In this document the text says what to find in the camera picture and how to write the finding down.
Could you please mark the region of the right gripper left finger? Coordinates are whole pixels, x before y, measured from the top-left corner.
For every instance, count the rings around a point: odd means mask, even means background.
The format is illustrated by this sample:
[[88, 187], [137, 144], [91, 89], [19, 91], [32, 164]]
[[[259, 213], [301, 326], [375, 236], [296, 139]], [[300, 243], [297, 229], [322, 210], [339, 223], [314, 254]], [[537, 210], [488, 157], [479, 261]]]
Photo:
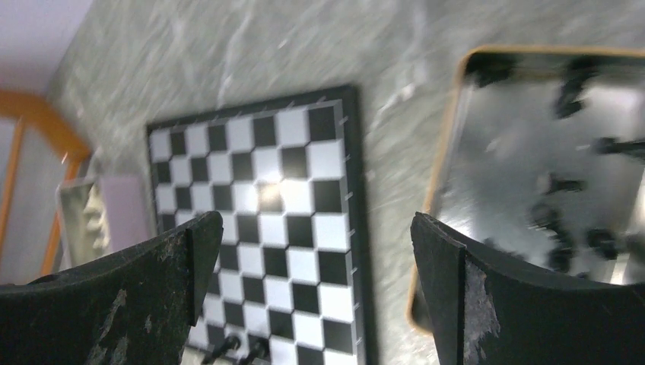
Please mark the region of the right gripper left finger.
[[3, 364], [178, 364], [223, 236], [216, 211], [28, 284], [1, 287]]

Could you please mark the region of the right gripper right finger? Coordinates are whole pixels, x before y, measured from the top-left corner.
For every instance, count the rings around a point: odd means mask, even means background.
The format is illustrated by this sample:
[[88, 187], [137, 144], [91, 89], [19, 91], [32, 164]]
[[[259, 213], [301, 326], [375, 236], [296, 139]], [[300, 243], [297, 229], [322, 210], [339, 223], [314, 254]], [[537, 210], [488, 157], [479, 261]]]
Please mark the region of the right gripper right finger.
[[417, 213], [411, 241], [442, 364], [642, 364], [644, 285], [549, 271]]

